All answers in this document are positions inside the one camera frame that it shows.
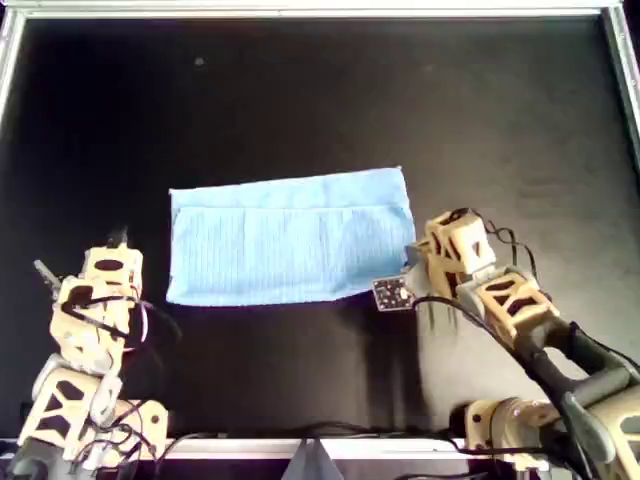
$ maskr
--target blue towel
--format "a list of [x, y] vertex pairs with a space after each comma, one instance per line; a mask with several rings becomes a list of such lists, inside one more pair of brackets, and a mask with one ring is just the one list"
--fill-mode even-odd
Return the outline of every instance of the blue towel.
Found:
[[396, 274], [415, 240], [399, 168], [170, 193], [167, 300], [182, 305], [355, 295]]

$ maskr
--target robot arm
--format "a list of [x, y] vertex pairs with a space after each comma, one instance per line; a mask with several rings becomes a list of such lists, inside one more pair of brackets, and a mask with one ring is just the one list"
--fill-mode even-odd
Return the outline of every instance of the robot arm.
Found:
[[[574, 465], [583, 477], [640, 479], [635, 362], [562, 320], [531, 273], [496, 266], [485, 222], [472, 210], [446, 212], [427, 222], [425, 237], [408, 248], [408, 257], [407, 272], [374, 282], [378, 308], [414, 308], [428, 301], [458, 308], [511, 354], [551, 402], [472, 403], [465, 418], [468, 445], [540, 447], [555, 454], [552, 461]], [[560, 350], [588, 376], [566, 377], [547, 347]], [[524, 470], [541, 466], [545, 457], [499, 458]]]
[[47, 360], [18, 439], [9, 478], [91, 478], [99, 468], [154, 459], [164, 450], [167, 410], [119, 400], [129, 309], [142, 292], [142, 254], [126, 240], [88, 250], [78, 276], [54, 289], [50, 333], [60, 353]]

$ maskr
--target black cable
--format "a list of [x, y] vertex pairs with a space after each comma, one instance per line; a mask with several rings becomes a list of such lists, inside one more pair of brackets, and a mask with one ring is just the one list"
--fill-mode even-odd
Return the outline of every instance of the black cable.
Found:
[[115, 451], [117, 451], [120, 455], [124, 454], [124, 452], [118, 448], [119, 444], [117, 442], [114, 442], [113, 440], [109, 440], [109, 439], [106, 439], [106, 438], [97, 438], [97, 439], [91, 440], [89, 443], [87, 443], [76, 454], [76, 456], [71, 461], [71, 469], [72, 469], [72, 471], [75, 471], [75, 469], [78, 467], [78, 464], [84, 462], [85, 459], [80, 460], [83, 455], [89, 453], [89, 450], [91, 448], [93, 448], [95, 445], [100, 445], [100, 444], [109, 445], [109, 446], [111, 446], [111, 448], [113, 448]]
[[129, 400], [125, 400], [125, 402], [127, 402], [131, 408], [129, 408], [129, 410], [125, 410], [124, 413], [122, 413], [121, 415], [117, 416], [113, 422], [111, 423], [112, 426], [118, 426], [122, 423], [122, 421], [127, 418], [129, 415], [131, 415], [133, 412], [138, 412], [138, 415], [140, 415], [140, 409], [142, 408], [142, 406], [147, 403], [149, 400], [140, 400], [137, 404], [134, 404], [133, 402], [129, 401]]
[[134, 302], [136, 305], [142, 305], [148, 310], [153, 311], [159, 318], [164, 320], [173, 330], [176, 341], [180, 341], [182, 339], [182, 329], [178, 326], [178, 322], [169, 315], [168, 313], [162, 311], [160, 308], [156, 307], [153, 303], [147, 302], [146, 300], [141, 300], [136, 297], [130, 297], [126, 295], [109, 295], [106, 297], [98, 297], [91, 298], [87, 301], [82, 302], [78, 306], [86, 308], [91, 305], [97, 305], [100, 303], [109, 303], [109, 302], [118, 302], [118, 301], [126, 301], [126, 302]]
[[[485, 219], [484, 216], [482, 216], [480, 212], [478, 212], [478, 210], [470, 207], [458, 208], [456, 210], [453, 210], [451, 212], [451, 215], [449, 216], [449, 221], [455, 221], [467, 213], [473, 213], [475, 216], [480, 218], [480, 220], [482, 220], [482, 223], [484, 224], [484, 229], [488, 234], [495, 235], [499, 242], [511, 246], [511, 261], [513, 265], [518, 265], [518, 247], [524, 248], [529, 257], [531, 273], [536, 278], [536, 280], [538, 279], [538, 268], [536, 266], [536, 260], [535, 256], [533, 255], [533, 251], [526, 243], [522, 243], [516, 240], [516, 234], [513, 229], [507, 227], [496, 227], [496, 224], [492, 220], [488, 218]], [[509, 235], [508, 240], [502, 238], [503, 232], [506, 232], [507, 235]]]
[[189, 433], [187, 435], [183, 435], [182, 437], [176, 438], [173, 442], [169, 444], [169, 446], [165, 449], [165, 451], [162, 452], [162, 454], [158, 457], [156, 461], [155, 471], [153, 473], [153, 480], [158, 480], [160, 478], [160, 474], [162, 472], [162, 465], [164, 464], [164, 461], [167, 458], [167, 455], [169, 455], [169, 453], [171, 453], [171, 451], [174, 450], [180, 442], [184, 440], [189, 440], [192, 438], [209, 438], [209, 437], [211, 437], [211, 434], [209, 433], [198, 432], [198, 433]]
[[103, 323], [100, 320], [96, 320], [95, 318], [91, 318], [88, 315], [85, 315], [84, 313], [79, 312], [75, 308], [77, 306], [79, 306], [79, 305], [74, 305], [74, 304], [72, 304], [71, 302], [69, 302], [67, 300], [66, 302], [64, 302], [60, 306], [60, 310], [63, 313], [66, 313], [67, 315], [70, 315], [70, 316], [72, 316], [73, 318], [75, 318], [77, 320], [80, 320], [82, 322], [88, 323], [89, 325], [93, 325], [96, 328], [99, 328], [101, 330], [104, 330], [105, 332], [108, 332], [113, 337], [124, 338], [125, 340], [129, 337], [126, 333], [124, 333], [123, 331], [117, 329], [116, 327], [112, 327], [111, 325], [107, 325], [106, 323]]
[[396, 477], [394, 480], [471, 480], [473, 478], [482, 478], [487, 472], [477, 473], [454, 473], [451, 475], [441, 475], [437, 473], [405, 473]]

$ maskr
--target folded towel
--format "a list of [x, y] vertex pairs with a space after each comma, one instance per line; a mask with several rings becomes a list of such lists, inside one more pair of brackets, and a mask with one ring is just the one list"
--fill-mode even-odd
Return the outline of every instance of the folded towel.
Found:
[[335, 300], [393, 275], [415, 240], [399, 168], [171, 190], [167, 300]]

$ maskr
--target black table surface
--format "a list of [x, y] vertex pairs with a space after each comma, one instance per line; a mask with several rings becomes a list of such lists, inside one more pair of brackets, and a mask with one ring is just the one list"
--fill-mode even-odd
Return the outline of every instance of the black table surface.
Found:
[[563, 314], [638, 352], [639, 197], [595, 18], [30, 20], [0, 155], [0, 436], [56, 350], [31, 262], [75, 274], [122, 224], [145, 297], [184, 330], [173, 346], [152, 322], [164, 371], [129, 361], [125, 392], [162, 400], [172, 433], [429, 426], [462, 400], [424, 378], [446, 368], [460, 388], [477, 352], [420, 372], [413, 317], [377, 314], [370, 294], [166, 305], [169, 188], [402, 165], [419, 231], [460, 206], [512, 226]]

